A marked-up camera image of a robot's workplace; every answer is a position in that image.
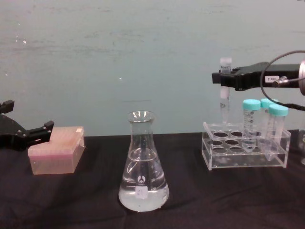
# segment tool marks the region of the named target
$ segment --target box lid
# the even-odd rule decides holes
[[[50,141],[31,146],[29,156],[71,155],[76,146],[83,144],[83,126],[54,127]]]

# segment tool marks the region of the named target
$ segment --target pink pipette tip box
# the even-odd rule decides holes
[[[82,126],[54,127],[49,142],[28,150],[33,174],[74,173],[84,149]]]

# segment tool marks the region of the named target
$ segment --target centrifuge tube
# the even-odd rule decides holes
[[[288,115],[288,108],[278,104],[269,106],[269,121],[266,132],[263,153],[268,161],[275,158],[280,147],[284,129],[285,117]]]
[[[261,99],[261,131],[262,131],[262,138],[266,137],[266,131],[268,127],[268,119],[269,119],[269,106],[271,104],[274,104],[271,100],[265,98]]]
[[[256,146],[256,138],[261,135],[259,125],[261,101],[246,99],[243,102],[243,109],[245,139],[242,140],[242,146],[247,153],[250,153]]]
[[[153,141],[154,114],[135,111],[128,115],[131,143],[119,191],[120,202],[138,212],[160,208],[169,189]]]

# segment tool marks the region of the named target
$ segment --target flask label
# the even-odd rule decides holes
[[[135,198],[136,199],[146,199],[148,197],[147,186],[136,186],[135,187]]]

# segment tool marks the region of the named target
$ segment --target teal cap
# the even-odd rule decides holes
[[[262,108],[268,108],[271,104],[274,104],[274,102],[272,102],[271,100],[265,98],[265,99],[261,99],[261,105],[262,105]]]
[[[281,106],[279,104],[271,104],[269,106],[269,113],[274,116],[287,116],[288,107]]]
[[[261,109],[261,101],[256,99],[246,99],[243,102],[243,109],[249,111],[258,111]]]

